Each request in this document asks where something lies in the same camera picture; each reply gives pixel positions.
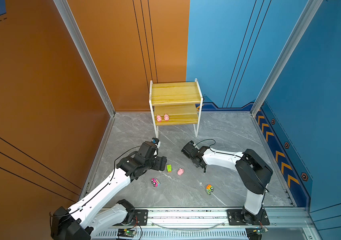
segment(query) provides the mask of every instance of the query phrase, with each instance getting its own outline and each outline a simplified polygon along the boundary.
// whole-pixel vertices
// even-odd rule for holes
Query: wall
[[[341,0],[322,3],[266,103],[312,178],[321,236],[341,239]]]
[[[0,239],[47,240],[109,116],[53,1],[6,1],[0,17],[0,137],[30,156],[0,139]]]
[[[116,111],[148,111],[149,85],[185,81],[188,0],[69,0]]]
[[[253,102],[306,2],[191,0],[186,80],[219,108]]]

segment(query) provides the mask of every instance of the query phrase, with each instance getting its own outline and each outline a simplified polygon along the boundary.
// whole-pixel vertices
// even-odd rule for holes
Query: yellow arrow marking
[[[281,173],[284,175],[284,167],[289,168],[290,170],[292,170],[291,166],[289,166],[288,164],[282,162],[281,163]]]
[[[271,132],[266,132],[266,141],[268,141],[268,136],[269,136],[269,135],[274,136],[273,133],[271,133]]]
[[[260,125],[260,118],[264,118],[264,116],[258,116],[258,125]]]
[[[278,162],[279,155],[285,157],[285,155],[282,152],[276,151],[276,162]]]
[[[263,123],[262,124],[262,129],[261,129],[261,131],[264,133],[264,127],[269,127],[269,125],[268,124],[266,124],[266,123]]]
[[[298,182],[297,179],[295,179],[294,177],[290,176],[288,174],[288,187],[290,188],[290,180],[293,180],[294,182],[296,182],[298,185],[300,185],[300,183]]]

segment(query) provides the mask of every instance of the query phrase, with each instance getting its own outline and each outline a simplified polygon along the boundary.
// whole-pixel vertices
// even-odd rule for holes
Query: wooden shelf
[[[165,114],[169,115],[169,121],[164,120]],[[156,126],[198,123],[198,115],[194,103],[156,106],[154,108],[154,118],[156,118],[157,115],[162,117],[162,121],[158,122],[156,120]]]
[[[200,103],[197,82],[155,83],[152,85],[152,105]]]

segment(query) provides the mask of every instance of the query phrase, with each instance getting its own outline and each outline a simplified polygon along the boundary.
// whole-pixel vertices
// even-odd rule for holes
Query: floor
[[[189,141],[204,139],[216,140],[214,148],[226,151],[244,151],[253,149],[272,168],[273,165],[261,143],[261,139],[252,123],[250,113],[204,113],[201,115],[198,137],[194,135],[192,125],[161,126],[159,128],[159,156],[166,156],[167,164],[173,171],[168,173],[148,170],[138,180],[116,194],[106,205],[113,206],[118,200],[126,199],[135,207],[192,207],[192,206],[243,206],[246,187],[236,171],[220,167],[207,166],[206,173],[196,168],[192,161],[181,153],[182,147]],[[149,113],[118,113],[108,139],[105,151],[97,167],[91,189],[100,184],[113,170],[113,161],[124,151],[150,141],[154,137],[154,127]],[[199,146],[208,146],[209,141]],[[183,168],[184,174],[177,175]],[[279,182],[274,169],[268,185],[270,193],[264,199],[265,206],[290,206],[288,195]],[[158,187],[150,180],[157,178]],[[206,194],[205,187],[211,184],[214,192]]]

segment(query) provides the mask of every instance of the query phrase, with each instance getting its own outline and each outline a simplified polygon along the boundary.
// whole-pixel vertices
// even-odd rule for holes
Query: black mounting plate
[[[242,209],[228,209],[226,210],[226,214],[228,215],[228,221],[230,226],[240,226],[240,225],[248,225],[245,222],[244,216],[241,214]],[[269,218],[264,209],[260,210],[261,214],[261,223],[265,226],[270,225]]]
[[[147,209],[135,209],[134,215],[137,216],[137,223],[140,226],[146,226],[148,222],[148,210]],[[134,226],[136,221],[132,221],[129,226]],[[121,223],[115,224],[114,226],[123,226]]]

